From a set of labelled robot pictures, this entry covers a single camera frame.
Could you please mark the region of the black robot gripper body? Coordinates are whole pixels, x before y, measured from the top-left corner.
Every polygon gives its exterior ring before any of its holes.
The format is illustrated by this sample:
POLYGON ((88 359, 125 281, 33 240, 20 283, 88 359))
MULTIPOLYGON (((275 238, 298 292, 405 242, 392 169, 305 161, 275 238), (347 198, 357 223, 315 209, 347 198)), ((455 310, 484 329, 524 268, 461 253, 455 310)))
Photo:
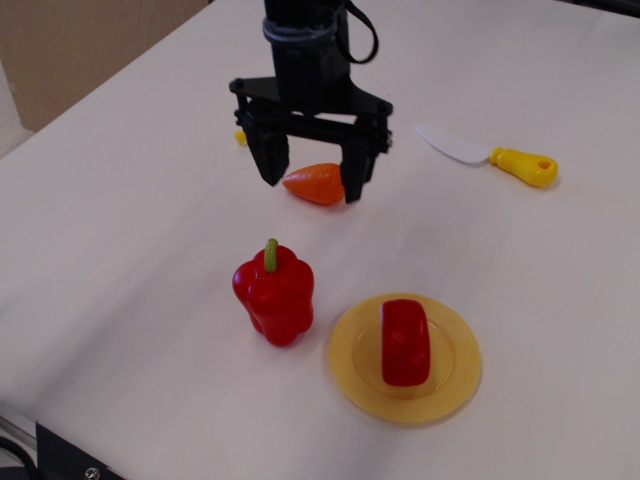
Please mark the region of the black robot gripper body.
POLYGON ((306 116, 353 115, 373 121, 373 144, 386 153, 391 146, 387 117, 390 103, 355 86, 355 62, 346 29, 265 29, 271 44, 273 77, 237 78, 229 88, 244 104, 248 98, 272 102, 306 116))

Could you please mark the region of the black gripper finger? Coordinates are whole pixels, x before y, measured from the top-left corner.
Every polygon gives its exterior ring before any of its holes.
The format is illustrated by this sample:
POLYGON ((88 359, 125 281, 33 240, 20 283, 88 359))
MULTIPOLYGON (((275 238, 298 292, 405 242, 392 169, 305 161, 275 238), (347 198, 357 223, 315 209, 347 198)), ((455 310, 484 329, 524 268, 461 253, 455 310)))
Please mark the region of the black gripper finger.
POLYGON ((341 146, 341 182, 345 202, 354 203, 361 198, 364 184, 371 180, 379 151, 363 141, 351 141, 341 146))
POLYGON ((242 128, 261 178, 270 186, 275 186, 289 166, 287 135, 253 120, 245 121, 242 128))

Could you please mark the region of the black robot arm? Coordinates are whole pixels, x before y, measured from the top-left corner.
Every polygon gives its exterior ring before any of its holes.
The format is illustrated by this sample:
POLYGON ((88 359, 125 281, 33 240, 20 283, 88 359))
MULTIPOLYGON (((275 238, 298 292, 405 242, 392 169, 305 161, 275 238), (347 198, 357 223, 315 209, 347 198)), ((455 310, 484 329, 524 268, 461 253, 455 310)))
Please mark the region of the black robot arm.
POLYGON ((341 148, 340 180, 358 201, 379 154, 389 150, 393 106, 350 78, 356 64, 348 18, 368 17, 350 1, 268 1, 262 23, 271 45, 272 77, 238 78, 229 89, 236 123, 246 135, 261 178, 276 185, 289 166, 291 136, 341 148))

